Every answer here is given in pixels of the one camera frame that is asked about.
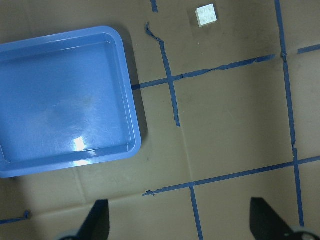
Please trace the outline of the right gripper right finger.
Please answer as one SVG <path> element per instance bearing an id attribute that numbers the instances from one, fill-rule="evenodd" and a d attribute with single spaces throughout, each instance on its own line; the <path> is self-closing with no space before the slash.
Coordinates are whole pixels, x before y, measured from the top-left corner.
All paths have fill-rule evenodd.
<path id="1" fill-rule="evenodd" d="M 249 228 L 255 240 L 284 240 L 294 234 L 262 197 L 250 200 Z"/>

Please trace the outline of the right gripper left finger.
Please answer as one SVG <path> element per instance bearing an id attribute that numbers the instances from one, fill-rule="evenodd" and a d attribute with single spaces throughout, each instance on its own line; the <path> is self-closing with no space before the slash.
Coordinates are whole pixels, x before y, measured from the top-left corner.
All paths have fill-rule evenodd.
<path id="1" fill-rule="evenodd" d="M 107 199 L 97 200 L 75 235 L 76 240 L 107 240 L 110 234 L 110 212 Z"/>

